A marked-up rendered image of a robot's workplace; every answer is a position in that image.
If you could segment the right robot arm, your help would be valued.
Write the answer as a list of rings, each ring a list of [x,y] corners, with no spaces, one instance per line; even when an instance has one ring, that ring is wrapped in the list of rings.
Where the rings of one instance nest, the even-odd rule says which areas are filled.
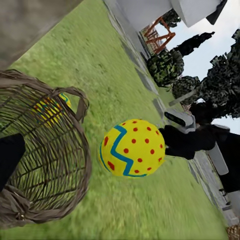
[[[200,130],[196,128],[196,117],[178,108],[169,108],[164,112],[164,117],[180,125],[175,128],[169,124],[164,129],[158,129],[167,147],[165,156],[193,160],[197,152],[206,151],[236,219],[240,222],[240,172],[224,151],[229,127],[206,124]]]

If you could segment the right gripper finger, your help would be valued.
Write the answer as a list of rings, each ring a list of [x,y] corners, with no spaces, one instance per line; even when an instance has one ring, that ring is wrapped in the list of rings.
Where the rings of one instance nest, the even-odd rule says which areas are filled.
[[[185,144],[182,146],[175,147],[173,144],[171,144],[169,141],[166,140],[166,136],[165,138],[163,137],[164,142],[167,141],[174,146],[173,148],[169,144],[166,146],[167,148],[165,149],[165,156],[170,155],[174,157],[182,157],[189,160],[188,158],[190,158],[193,151],[193,145],[192,145],[193,143],[191,144],[191,142],[187,138],[185,138],[183,135],[180,135],[179,133],[176,133],[176,135],[181,139],[183,139]]]
[[[162,136],[165,138],[165,136],[166,136],[166,133],[165,133],[165,130],[164,129],[158,129],[160,132],[161,132],[161,134],[162,134]],[[172,148],[174,147],[173,145],[171,145],[169,142],[165,142],[165,145],[167,146],[167,145],[170,145]]]

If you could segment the wicker basket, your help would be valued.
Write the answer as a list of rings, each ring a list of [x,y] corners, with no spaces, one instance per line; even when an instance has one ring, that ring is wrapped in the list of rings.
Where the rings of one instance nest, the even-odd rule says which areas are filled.
[[[29,94],[32,91],[37,95],[36,98]],[[76,114],[60,96],[64,92],[80,98]],[[40,159],[35,168],[43,172],[42,181],[32,181],[27,186],[23,183],[21,188],[16,185],[16,176],[9,178],[0,192],[0,229],[24,227],[33,223],[39,225],[65,218],[85,198],[93,173],[91,148],[81,125],[88,114],[85,92],[74,85],[52,89],[38,78],[14,68],[0,70],[0,95],[7,97],[4,101],[0,100],[0,112],[4,113],[6,107],[18,110],[18,115],[9,124],[16,122],[29,138],[28,142],[33,148],[28,154],[37,161]],[[14,105],[10,103],[13,99],[29,104],[26,108]],[[31,128],[26,130],[18,121],[22,116]],[[40,130],[42,127],[44,133]],[[53,137],[49,128],[54,133]],[[72,170],[69,157],[72,158]],[[84,166],[81,166],[81,159]],[[54,161],[56,169],[53,168]],[[78,176],[78,182],[76,188],[67,189],[70,174]],[[47,194],[32,198],[40,187],[40,193]],[[62,190],[58,191],[60,188]],[[58,192],[52,193],[53,189]],[[71,199],[67,199],[65,196],[71,193]]]

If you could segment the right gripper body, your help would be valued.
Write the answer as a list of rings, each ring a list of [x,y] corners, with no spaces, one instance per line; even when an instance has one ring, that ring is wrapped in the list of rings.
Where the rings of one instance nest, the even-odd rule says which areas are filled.
[[[166,133],[166,140],[169,141],[171,144],[173,144],[175,147],[176,146],[182,146],[184,145],[184,140],[181,139],[176,135],[176,133],[179,133],[180,135],[184,136],[187,138],[191,144],[193,145],[193,151],[192,154],[190,155],[189,160],[193,160],[195,157],[195,154],[197,152],[200,152],[205,144],[206,144],[206,137],[204,133],[200,129],[196,129],[195,131],[189,131],[188,133],[183,133],[179,131],[177,128],[172,126],[172,124],[166,125],[164,127],[165,133]]]

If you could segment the easter egg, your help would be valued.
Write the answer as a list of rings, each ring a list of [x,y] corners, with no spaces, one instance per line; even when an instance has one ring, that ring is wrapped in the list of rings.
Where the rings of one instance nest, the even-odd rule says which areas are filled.
[[[66,104],[69,107],[71,107],[71,102],[70,102],[69,98],[66,95],[64,95],[63,93],[61,93],[60,96],[65,100]]]
[[[143,178],[162,164],[166,150],[162,133],[144,119],[128,119],[112,128],[99,147],[99,159],[111,173]]]

